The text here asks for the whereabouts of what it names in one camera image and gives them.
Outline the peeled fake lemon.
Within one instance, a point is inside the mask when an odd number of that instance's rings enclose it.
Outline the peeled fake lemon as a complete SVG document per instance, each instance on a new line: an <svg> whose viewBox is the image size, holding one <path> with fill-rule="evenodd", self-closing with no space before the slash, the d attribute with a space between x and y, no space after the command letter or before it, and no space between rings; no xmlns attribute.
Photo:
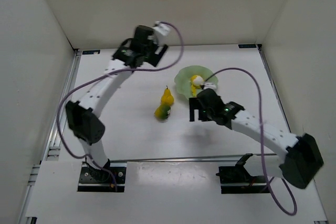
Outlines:
<svg viewBox="0 0 336 224"><path fill-rule="evenodd" d="M193 75L190 79L192 96L197 96L197 90L201 90L204 85L204 79L199 75Z"/></svg>

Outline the yellow fake pear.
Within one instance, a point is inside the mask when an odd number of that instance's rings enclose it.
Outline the yellow fake pear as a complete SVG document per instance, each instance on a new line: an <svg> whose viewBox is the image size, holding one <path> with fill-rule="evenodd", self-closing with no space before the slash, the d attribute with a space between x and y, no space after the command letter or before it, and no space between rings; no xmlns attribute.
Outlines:
<svg viewBox="0 0 336 224"><path fill-rule="evenodd" d="M163 95L161 97L161 103L168 105L168 106L172 106L174 104L174 97L171 94L170 89L168 88L168 86L166 86Z"/></svg>

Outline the green yellow fake mango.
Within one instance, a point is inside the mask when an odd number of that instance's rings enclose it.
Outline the green yellow fake mango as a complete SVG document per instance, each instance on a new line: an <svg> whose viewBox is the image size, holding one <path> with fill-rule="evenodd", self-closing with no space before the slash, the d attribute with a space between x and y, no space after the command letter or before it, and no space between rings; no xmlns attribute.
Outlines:
<svg viewBox="0 0 336 224"><path fill-rule="evenodd" d="M166 120L170 115L171 107L167 104L161 104L154 112L158 120Z"/></svg>

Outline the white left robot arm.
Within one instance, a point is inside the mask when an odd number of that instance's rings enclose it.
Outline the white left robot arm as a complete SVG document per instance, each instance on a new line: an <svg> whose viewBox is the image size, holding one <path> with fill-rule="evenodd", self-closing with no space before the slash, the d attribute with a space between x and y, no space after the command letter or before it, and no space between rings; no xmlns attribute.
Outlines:
<svg viewBox="0 0 336 224"><path fill-rule="evenodd" d="M163 40L169 32L169 27L163 23L156 23L153 27L137 26L133 37L123 41L112 55L104 78L78 101L67 102L68 127L79 139L88 155L89 165L94 169L100 170L110 165L101 140L106 129L99 119L102 110L135 68L144 62L154 67L158 65L168 49Z"/></svg>

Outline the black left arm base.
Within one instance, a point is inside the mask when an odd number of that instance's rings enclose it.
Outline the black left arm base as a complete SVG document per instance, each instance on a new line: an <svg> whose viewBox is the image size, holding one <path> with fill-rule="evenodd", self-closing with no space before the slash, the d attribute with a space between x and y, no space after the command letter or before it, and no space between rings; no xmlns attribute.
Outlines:
<svg viewBox="0 0 336 224"><path fill-rule="evenodd" d="M77 191L123 193L125 189L127 164L111 163L108 170L114 175L116 183L109 173L92 168L87 162L83 162L78 179Z"/></svg>

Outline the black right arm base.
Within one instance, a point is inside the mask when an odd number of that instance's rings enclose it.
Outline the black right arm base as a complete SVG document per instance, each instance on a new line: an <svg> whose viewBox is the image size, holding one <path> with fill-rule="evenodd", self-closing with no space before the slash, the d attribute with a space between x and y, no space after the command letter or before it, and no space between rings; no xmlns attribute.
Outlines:
<svg viewBox="0 0 336 224"><path fill-rule="evenodd" d="M244 165L253 154L243 155L234 165L218 167L221 194L268 194L264 176L252 176Z"/></svg>

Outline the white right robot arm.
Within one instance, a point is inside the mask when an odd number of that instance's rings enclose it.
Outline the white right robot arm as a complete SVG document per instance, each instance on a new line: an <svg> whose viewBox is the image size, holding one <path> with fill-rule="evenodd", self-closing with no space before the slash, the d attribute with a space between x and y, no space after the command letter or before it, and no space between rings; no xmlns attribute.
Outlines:
<svg viewBox="0 0 336 224"><path fill-rule="evenodd" d="M204 89L189 99L190 121L195 120L194 111L202 122L214 121L230 130L264 143L275 153L261 164L259 155L245 154L234 166L219 169L223 182L247 183L267 173L292 186L305 189L324 165L323 158L313 136L298 136L279 130L269 124L261 125L243 106L233 101L224 103L212 89Z"/></svg>

